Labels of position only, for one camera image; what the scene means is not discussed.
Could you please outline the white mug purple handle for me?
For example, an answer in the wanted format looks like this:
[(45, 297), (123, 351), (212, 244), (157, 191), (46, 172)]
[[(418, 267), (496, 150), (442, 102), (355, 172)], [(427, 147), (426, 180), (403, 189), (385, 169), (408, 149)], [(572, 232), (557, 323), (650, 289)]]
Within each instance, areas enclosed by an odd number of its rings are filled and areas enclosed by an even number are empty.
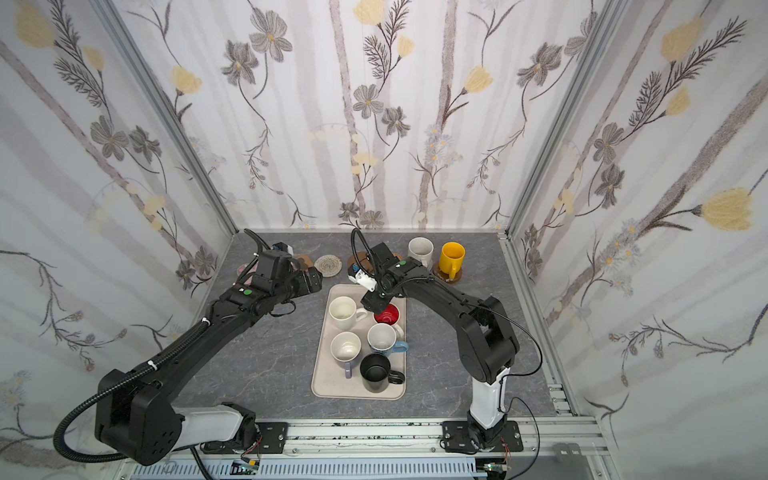
[(344, 370), (346, 379), (351, 379), (356, 359), (362, 350), (360, 337), (351, 331), (337, 334), (331, 341), (330, 353), (334, 361)]

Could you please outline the plain white mug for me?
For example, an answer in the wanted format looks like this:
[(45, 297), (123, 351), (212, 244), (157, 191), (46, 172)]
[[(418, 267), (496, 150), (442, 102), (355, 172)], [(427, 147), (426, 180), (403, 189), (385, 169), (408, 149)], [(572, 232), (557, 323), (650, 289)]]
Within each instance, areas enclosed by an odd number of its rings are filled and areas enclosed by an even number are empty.
[(340, 330), (351, 331), (360, 321), (368, 317), (369, 311), (358, 307), (353, 298), (339, 296), (330, 302), (328, 314)]

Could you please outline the white mug blue handle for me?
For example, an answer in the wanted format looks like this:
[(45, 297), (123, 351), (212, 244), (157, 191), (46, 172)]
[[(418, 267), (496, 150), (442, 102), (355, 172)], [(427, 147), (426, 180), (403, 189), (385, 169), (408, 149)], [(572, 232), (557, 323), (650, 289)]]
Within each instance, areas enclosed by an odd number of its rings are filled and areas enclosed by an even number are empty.
[(376, 323), (368, 330), (366, 339), (375, 352), (384, 355), (405, 353), (409, 349), (405, 332), (399, 325)]

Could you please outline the beige serving tray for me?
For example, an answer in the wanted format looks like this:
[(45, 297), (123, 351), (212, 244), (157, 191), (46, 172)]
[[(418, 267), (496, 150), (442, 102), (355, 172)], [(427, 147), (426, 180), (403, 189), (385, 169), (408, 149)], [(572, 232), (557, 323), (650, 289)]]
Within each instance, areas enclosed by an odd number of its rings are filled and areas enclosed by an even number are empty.
[[(354, 284), (339, 284), (330, 289), (311, 382), (312, 393), (317, 397), (395, 401), (405, 394), (405, 382), (387, 382), (375, 391), (360, 372), (363, 359), (376, 352), (368, 342), (368, 332), (376, 321), (371, 313), (358, 312), (366, 293), (364, 287)], [(347, 320), (333, 316), (331, 304), (340, 297), (356, 304), (351, 310), (353, 316)], [(348, 329), (343, 327), (346, 322), (350, 325)]]

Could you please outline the dark wooden round coaster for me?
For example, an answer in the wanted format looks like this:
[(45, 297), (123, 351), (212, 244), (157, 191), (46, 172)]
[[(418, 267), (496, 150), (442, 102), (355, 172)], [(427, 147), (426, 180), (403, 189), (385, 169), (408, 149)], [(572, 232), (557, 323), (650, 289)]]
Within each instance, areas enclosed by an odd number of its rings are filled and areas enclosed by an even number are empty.
[(350, 256), (347, 261), (347, 274), (352, 277), (356, 276), (361, 270), (362, 262), (364, 260), (365, 256), (361, 256), (361, 252), (356, 252), (354, 255)]

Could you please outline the colourful woven round coaster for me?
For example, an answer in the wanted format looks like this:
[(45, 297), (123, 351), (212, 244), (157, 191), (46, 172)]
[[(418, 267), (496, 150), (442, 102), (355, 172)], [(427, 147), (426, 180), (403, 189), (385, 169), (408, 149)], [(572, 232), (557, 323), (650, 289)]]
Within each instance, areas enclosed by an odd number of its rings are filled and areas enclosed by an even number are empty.
[(339, 257), (332, 254), (326, 254), (318, 257), (314, 261), (314, 267), (324, 278), (332, 278), (341, 272), (343, 264)]

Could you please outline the pink flower shaped coaster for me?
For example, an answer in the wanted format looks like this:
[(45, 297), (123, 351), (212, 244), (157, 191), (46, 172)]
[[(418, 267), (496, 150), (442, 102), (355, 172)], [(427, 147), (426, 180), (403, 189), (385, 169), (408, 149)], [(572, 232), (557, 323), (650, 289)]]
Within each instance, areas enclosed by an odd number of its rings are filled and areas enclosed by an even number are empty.
[(236, 279), (236, 282), (242, 285), (251, 285), (252, 278), (255, 274), (256, 268), (257, 268), (257, 262), (251, 262), (247, 264), (239, 273)]

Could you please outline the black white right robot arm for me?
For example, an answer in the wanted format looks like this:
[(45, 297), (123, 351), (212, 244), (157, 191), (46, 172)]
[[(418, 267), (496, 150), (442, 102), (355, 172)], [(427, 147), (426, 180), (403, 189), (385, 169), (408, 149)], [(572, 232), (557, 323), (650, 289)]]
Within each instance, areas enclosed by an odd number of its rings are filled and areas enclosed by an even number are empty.
[(502, 304), (493, 296), (479, 299), (460, 292), (420, 261), (397, 258), (384, 243), (375, 245), (366, 259), (370, 269), (359, 259), (347, 269), (349, 279), (367, 290), (361, 300), (366, 310), (381, 314), (395, 298), (412, 299), (455, 330), (460, 362), (473, 378), (469, 442), (476, 450), (489, 449), (507, 423), (503, 391), (520, 350)]

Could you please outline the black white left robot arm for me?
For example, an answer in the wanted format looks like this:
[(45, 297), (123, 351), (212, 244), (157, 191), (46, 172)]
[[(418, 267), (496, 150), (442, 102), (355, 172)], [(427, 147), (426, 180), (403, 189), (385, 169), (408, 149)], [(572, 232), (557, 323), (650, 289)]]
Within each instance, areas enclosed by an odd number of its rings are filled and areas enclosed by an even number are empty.
[(254, 413), (233, 403), (177, 410), (174, 400), (232, 340), (281, 305), (316, 293), (322, 276), (287, 251), (266, 250), (214, 300), (203, 318), (160, 353), (99, 383), (94, 434), (121, 457), (152, 465), (172, 451), (219, 442), (245, 451), (260, 434)]

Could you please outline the white mug red inside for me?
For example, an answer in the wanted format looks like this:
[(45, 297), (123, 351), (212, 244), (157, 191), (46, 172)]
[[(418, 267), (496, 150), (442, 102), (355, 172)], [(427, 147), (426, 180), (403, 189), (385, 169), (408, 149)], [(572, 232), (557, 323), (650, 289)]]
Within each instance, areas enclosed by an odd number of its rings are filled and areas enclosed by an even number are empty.
[(374, 316), (374, 320), (378, 324), (389, 325), (394, 329), (400, 339), (405, 339), (405, 332), (399, 324), (400, 318), (400, 309), (393, 303), (390, 303), (381, 314)]

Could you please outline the yellow mug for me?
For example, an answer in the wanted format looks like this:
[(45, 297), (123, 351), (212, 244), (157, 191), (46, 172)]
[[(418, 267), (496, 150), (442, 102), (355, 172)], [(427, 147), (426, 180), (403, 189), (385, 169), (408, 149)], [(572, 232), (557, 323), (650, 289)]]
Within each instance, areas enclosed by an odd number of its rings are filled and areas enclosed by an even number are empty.
[(438, 266), (443, 272), (453, 277), (462, 269), (465, 254), (463, 245), (458, 242), (447, 242), (441, 249)]

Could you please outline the glossy amber round coaster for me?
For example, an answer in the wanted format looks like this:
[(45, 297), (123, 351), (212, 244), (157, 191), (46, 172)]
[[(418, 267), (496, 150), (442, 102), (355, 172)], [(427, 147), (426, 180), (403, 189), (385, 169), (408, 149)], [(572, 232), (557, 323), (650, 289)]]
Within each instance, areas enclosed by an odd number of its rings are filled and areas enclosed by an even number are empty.
[(464, 270), (460, 269), (453, 277), (451, 277), (448, 273), (443, 272), (438, 265), (434, 265), (432, 268), (432, 273), (448, 284), (459, 282), (462, 279), (463, 272)]

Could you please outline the brown paw shaped coaster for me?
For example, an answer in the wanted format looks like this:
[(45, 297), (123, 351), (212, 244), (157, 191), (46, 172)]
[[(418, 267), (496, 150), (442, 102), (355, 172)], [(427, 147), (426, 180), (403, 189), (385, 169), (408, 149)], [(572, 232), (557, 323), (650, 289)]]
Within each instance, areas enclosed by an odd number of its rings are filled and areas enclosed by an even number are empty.
[(298, 254), (295, 258), (299, 262), (302, 270), (308, 270), (314, 266), (312, 259), (308, 255)]

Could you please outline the speckled white mug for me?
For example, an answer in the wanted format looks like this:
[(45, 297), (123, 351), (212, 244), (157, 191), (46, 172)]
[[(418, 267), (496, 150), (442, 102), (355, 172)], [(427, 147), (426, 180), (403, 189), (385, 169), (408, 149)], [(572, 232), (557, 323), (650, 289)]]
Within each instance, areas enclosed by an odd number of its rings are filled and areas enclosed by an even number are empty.
[(433, 265), (434, 245), (425, 237), (414, 237), (408, 243), (408, 256), (418, 260), (425, 268)]

